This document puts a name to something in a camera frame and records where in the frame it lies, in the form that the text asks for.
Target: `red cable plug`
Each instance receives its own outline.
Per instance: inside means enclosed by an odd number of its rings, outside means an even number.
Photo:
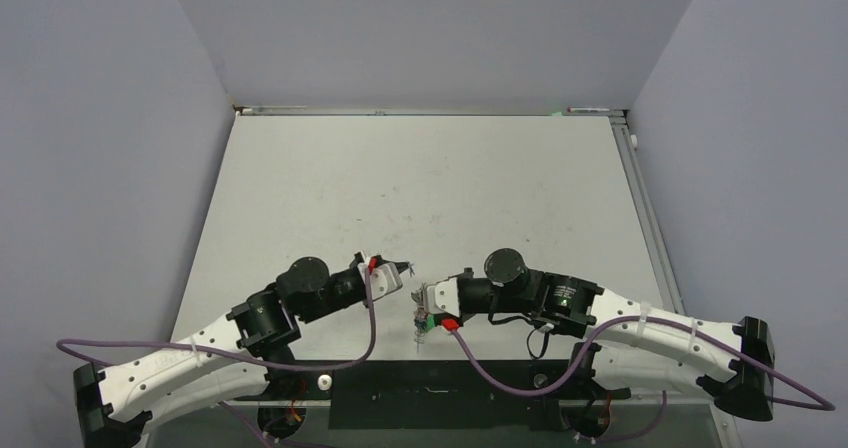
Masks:
[[[453,318],[446,318],[442,320],[442,327],[448,331],[456,331],[459,329],[459,323]]]

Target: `white table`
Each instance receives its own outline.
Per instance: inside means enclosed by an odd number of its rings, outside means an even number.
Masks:
[[[412,260],[416,272],[403,292],[377,303],[372,359],[462,359],[441,330],[416,351],[408,293],[466,266],[482,276],[486,256],[501,247],[519,250],[531,268],[654,306],[669,299],[606,117],[240,116],[173,338],[302,256],[333,272],[365,249]],[[355,358],[369,337],[359,305],[301,330],[292,344],[300,359]],[[483,316],[463,329],[483,359],[526,359],[528,332]],[[554,338],[549,356],[567,358],[573,343]]]

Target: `gray wall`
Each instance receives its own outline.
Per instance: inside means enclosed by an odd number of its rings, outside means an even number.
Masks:
[[[0,0],[0,33],[0,446],[81,446],[53,342],[167,338],[232,110],[177,0]]]
[[[630,107],[691,0],[179,0],[247,105]]]
[[[766,319],[842,408],[740,422],[747,448],[846,443],[847,55],[848,0],[693,0],[631,113],[687,309]]]

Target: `marker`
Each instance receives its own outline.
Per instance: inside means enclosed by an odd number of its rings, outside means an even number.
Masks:
[[[569,113],[609,113],[609,108],[569,108],[565,110]]]

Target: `white board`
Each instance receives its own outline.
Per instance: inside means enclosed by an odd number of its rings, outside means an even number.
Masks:
[[[482,276],[486,256],[502,247],[531,268],[662,305],[607,118],[241,116],[173,338],[300,257],[320,257],[333,272],[364,249],[409,259],[417,275],[376,304],[372,359],[461,359],[441,329],[416,351],[409,292],[466,266]],[[355,358],[369,338],[361,305],[301,330],[292,344],[301,359]],[[524,323],[494,327],[478,316],[462,330],[480,358],[527,358]],[[549,356],[567,357],[573,342],[553,338]]]

